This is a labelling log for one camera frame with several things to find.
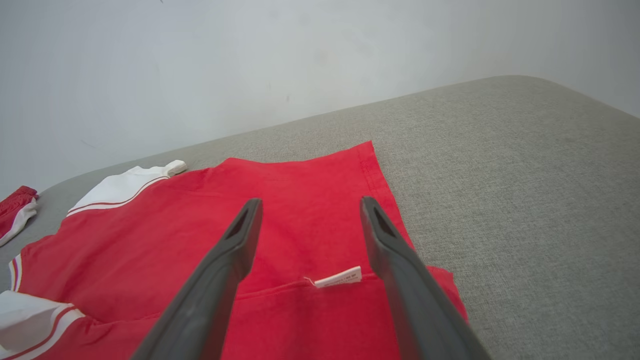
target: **clothing tag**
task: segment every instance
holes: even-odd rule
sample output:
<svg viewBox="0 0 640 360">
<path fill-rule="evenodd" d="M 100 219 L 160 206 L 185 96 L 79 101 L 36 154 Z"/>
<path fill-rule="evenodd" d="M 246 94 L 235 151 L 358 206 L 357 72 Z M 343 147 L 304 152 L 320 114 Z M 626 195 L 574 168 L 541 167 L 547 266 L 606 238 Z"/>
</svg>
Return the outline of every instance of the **clothing tag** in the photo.
<svg viewBox="0 0 640 360">
<path fill-rule="evenodd" d="M 350 268 L 341 273 L 325 277 L 318 281 L 312 281 L 316 288 L 325 288 L 327 286 L 333 286 L 338 284 L 350 284 L 352 282 L 360 282 L 362 280 L 362 270 L 359 266 Z"/>
</svg>

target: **red fabric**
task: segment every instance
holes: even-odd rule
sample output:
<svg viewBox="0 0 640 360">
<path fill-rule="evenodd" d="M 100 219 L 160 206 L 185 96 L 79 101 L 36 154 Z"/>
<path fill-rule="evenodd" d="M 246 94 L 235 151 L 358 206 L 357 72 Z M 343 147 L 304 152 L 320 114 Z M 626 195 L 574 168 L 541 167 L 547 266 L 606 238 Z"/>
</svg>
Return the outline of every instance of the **red fabric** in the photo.
<svg viewBox="0 0 640 360">
<path fill-rule="evenodd" d="M 11 230 L 13 219 L 18 211 L 34 198 L 38 198 L 36 193 L 36 190 L 28 186 L 20 186 L 18 190 L 0 202 L 0 238 Z"/>
<path fill-rule="evenodd" d="M 399 359 L 384 285 L 367 260 L 365 195 L 409 241 L 371 142 L 302 162 L 230 158 L 159 181 L 120 208 L 70 215 L 21 253 L 20 292 L 87 315 L 42 358 L 129 357 L 243 204 L 260 197 L 255 261 L 237 291 L 223 358 Z M 304 280 L 357 265 L 362 282 Z M 452 274 L 429 270 L 466 318 Z"/>
</svg>

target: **red and white cloth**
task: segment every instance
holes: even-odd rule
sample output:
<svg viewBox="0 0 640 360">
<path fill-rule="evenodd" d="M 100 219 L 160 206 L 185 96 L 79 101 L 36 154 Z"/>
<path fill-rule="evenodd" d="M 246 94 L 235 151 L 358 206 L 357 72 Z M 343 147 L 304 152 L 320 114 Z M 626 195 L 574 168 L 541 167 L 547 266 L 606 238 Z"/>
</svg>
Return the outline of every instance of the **red and white cloth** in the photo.
<svg viewBox="0 0 640 360">
<path fill-rule="evenodd" d="M 96 187 L 108 199 L 92 190 L 56 234 L 22 250 L 12 291 L 0 296 L 0 358 L 130 357 L 243 204 L 260 197 L 258 247 L 223 358 L 399 359 L 384 284 L 367 259 L 362 196 L 410 240 L 371 142 L 308 161 L 230 158 L 169 178 L 183 164 L 110 177 Z M 309 281 L 354 266 L 357 282 Z M 466 318 L 452 274 L 429 271 Z M 16 341 L 19 331 L 29 341 Z"/>
<path fill-rule="evenodd" d="M 0 246 L 22 231 L 27 220 L 36 214 L 37 191 L 21 186 L 0 202 Z"/>
</svg>

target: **white wall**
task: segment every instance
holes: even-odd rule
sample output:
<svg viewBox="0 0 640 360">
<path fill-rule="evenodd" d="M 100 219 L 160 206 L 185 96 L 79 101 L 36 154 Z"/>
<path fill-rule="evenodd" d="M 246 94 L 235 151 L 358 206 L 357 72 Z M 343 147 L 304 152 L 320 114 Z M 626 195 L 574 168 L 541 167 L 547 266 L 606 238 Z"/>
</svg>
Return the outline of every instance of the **white wall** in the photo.
<svg viewBox="0 0 640 360">
<path fill-rule="evenodd" d="M 501 74 L 640 116 L 638 0 L 4 0 L 0 195 Z"/>
</svg>

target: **gray fabric surface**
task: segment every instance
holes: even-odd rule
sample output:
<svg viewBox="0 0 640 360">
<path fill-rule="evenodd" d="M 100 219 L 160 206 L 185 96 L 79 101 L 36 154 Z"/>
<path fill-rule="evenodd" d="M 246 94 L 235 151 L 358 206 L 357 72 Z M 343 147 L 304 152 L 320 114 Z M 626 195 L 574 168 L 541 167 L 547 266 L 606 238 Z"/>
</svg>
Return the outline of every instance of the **gray fabric surface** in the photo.
<svg viewBox="0 0 640 360">
<path fill-rule="evenodd" d="M 101 179 L 135 165 L 306 160 L 370 139 L 420 258 L 454 272 L 492 356 L 640 357 L 640 119 L 525 76 L 445 86 L 75 177 L 42 193 L 38 216 L 0 248 L 0 261 L 55 232 Z"/>
</svg>

